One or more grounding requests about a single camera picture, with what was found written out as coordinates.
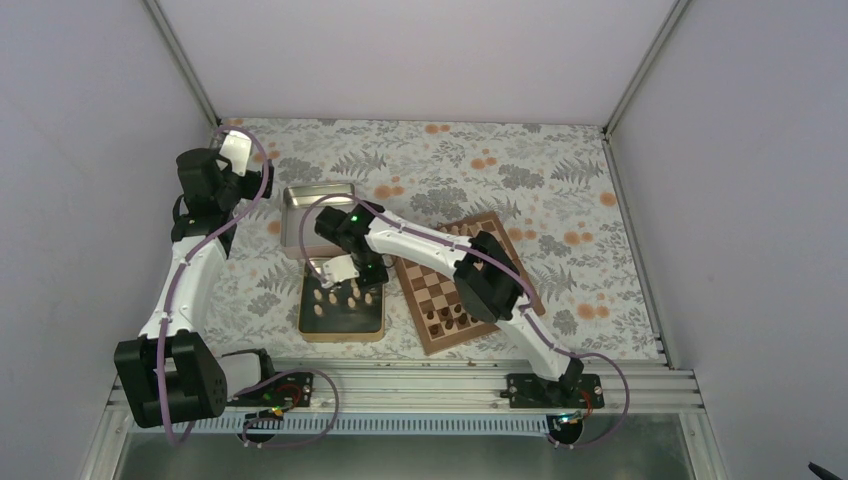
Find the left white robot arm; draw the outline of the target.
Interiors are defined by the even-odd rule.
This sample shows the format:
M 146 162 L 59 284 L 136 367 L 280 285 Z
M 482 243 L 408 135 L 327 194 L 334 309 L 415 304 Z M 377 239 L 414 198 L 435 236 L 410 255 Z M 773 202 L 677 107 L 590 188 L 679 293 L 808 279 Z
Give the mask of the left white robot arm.
M 272 194 L 273 165 L 251 171 L 247 159 L 221 148 L 196 148 L 176 159 L 183 192 L 172 208 L 168 277 L 138 336 L 118 343 L 113 356 L 142 428 L 215 418 L 225 409 L 227 375 L 201 330 L 237 230 L 236 206 Z

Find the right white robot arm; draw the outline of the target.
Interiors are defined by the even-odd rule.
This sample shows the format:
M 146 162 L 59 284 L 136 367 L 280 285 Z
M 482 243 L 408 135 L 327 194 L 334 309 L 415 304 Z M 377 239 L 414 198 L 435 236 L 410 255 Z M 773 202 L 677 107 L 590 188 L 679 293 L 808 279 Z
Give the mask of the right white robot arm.
M 521 349 L 549 404 L 565 407 L 578 397 L 583 363 L 548 338 L 535 310 L 537 294 L 492 234 L 444 233 L 368 201 L 357 201 L 349 212 L 322 208 L 314 231 L 343 252 L 318 271 L 323 286 L 348 280 L 380 286 L 388 280 L 386 255 L 427 267 L 453 281 L 471 317 L 495 325 Z

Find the gold tin with pieces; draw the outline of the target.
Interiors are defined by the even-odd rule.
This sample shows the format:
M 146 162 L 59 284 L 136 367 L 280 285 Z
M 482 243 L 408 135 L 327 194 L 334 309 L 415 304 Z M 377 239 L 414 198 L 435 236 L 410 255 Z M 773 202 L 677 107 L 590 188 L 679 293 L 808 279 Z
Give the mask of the gold tin with pieces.
M 312 271 L 326 258 L 313 258 L 304 268 L 297 330 L 307 342 L 376 342 L 385 335 L 384 287 L 365 289 L 356 280 L 325 289 Z

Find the wooden chess board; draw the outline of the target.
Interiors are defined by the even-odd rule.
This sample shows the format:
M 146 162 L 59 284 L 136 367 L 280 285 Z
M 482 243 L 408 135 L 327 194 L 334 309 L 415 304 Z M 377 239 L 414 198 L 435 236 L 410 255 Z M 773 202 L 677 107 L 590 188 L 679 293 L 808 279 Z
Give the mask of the wooden chess board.
M 530 277 L 498 215 L 485 212 L 438 227 L 453 235 L 476 236 L 486 231 L 495 237 L 520 276 Z M 451 278 L 408 259 L 396 262 L 396 273 L 426 355 L 456 347 L 496 331 L 493 324 L 469 315 Z

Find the floral table mat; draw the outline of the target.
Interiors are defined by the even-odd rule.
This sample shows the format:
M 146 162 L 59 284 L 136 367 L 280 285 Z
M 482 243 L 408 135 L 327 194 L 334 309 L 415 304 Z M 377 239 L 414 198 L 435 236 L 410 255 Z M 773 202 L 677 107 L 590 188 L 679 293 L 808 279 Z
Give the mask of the floral table mat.
M 429 227 L 492 211 L 546 309 L 556 343 L 617 361 L 659 358 L 626 229 L 592 126 L 240 118 L 276 169 L 274 194 L 238 226 L 207 316 L 205 338 L 226 353 L 421 359 L 401 286 L 386 288 L 384 337 L 312 343 L 297 329 L 302 263 L 282 244 L 289 186 L 341 182 Z

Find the aluminium front rail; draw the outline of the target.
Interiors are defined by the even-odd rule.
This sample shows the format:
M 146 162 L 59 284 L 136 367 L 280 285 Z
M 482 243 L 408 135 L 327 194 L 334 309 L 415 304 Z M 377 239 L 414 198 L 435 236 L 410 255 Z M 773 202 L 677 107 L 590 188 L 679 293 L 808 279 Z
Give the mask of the aluminium front rail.
M 704 404 L 695 375 L 662 363 L 625 361 L 612 367 L 587 360 L 585 373 L 600 377 L 601 409 L 516 409 L 499 392 L 506 376 L 528 374 L 522 361 L 321 362 L 309 407 L 282 416 L 258 407 L 232 407 L 197 423 L 198 433 L 251 437 L 330 434 L 448 434 L 543 436 L 559 423 L 588 419 L 594 426 L 623 415 L 700 414 Z

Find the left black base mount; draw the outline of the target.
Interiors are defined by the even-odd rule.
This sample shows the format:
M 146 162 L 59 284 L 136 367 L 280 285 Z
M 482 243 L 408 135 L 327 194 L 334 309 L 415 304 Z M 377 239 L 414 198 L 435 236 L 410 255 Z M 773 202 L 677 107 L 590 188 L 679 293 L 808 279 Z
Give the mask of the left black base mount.
M 279 372 L 266 349 L 245 349 L 218 358 L 227 381 L 228 406 L 258 407 L 282 416 L 297 407 L 309 407 L 314 375 Z

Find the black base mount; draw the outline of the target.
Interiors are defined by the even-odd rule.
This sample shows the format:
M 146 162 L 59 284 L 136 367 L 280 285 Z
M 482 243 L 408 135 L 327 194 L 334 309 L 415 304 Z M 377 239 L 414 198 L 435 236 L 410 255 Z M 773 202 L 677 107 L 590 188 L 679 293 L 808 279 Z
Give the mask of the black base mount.
M 309 407 L 314 375 L 279 372 L 266 349 L 245 349 L 218 358 L 227 381 L 228 406 L 258 407 L 282 416 L 297 407 Z
M 584 372 L 581 360 L 570 359 L 556 381 L 534 374 L 513 373 L 506 376 L 502 399 L 516 409 L 601 409 L 605 407 L 600 377 Z

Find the aluminium corner frame post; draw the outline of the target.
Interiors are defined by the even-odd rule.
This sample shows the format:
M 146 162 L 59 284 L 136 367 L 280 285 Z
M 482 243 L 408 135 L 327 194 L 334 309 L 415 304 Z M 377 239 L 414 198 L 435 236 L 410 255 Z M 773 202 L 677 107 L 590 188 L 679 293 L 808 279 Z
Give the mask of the aluminium corner frame post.
M 211 127 L 220 125 L 220 117 L 209 99 L 201 81 L 193 68 L 191 61 L 178 39 L 175 29 L 167 18 L 160 1 L 141 0 L 141 4 L 147 11 L 153 25 L 162 38 L 166 49 L 172 57 L 178 72 L 186 83 L 195 103 L 199 107 L 203 117 Z

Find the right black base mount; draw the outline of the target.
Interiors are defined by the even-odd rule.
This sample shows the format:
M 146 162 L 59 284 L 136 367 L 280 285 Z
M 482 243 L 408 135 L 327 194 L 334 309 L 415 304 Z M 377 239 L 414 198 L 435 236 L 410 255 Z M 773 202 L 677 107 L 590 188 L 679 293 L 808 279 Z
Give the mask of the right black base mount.
M 534 374 L 513 373 L 506 376 L 502 399 L 516 409 L 601 409 L 605 407 L 600 377 L 584 372 L 581 360 L 570 359 L 556 381 Z

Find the right aluminium frame post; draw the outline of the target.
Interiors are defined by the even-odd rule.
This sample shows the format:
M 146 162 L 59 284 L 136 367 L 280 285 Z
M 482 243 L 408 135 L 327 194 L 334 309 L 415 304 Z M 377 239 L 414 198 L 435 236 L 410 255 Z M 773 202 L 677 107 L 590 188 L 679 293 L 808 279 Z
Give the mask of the right aluminium frame post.
M 691 0 L 675 0 L 672 3 L 670 10 L 660 24 L 660 27 L 654 35 L 649 47 L 642 56 L 637 69 L 604 126 L 604 138 L 607 141 L 612 139 L 616 129 L 626 115 L 630 104 L 639 92 L 655 61 L 662 53 L 665 45 L 668 43 L 678 23 L 681 21 L 691 3 Z

